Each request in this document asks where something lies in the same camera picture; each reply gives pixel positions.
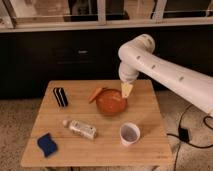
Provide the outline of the yellow gripper finger tip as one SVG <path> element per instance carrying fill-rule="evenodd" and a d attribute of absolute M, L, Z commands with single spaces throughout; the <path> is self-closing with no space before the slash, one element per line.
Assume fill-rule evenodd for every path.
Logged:
<path fill-rule="evenodd" d="M 133 85 L 129 83 L 122 83 L 121 84 L 121 91 L 122 91 L 122 97 L 128 98 L 131 91 L 133 89 Z"/>

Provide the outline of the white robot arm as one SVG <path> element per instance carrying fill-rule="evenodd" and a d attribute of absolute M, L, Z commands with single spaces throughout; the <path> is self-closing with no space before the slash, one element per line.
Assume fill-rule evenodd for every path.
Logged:
<path fill-rule="evenodd" d="M 148 34 L 123 44 L 118 50 L 120 80 L 131 84 L 144 73 L 213 117 L 213 77 L 163 60 L 154 49 Z"/>

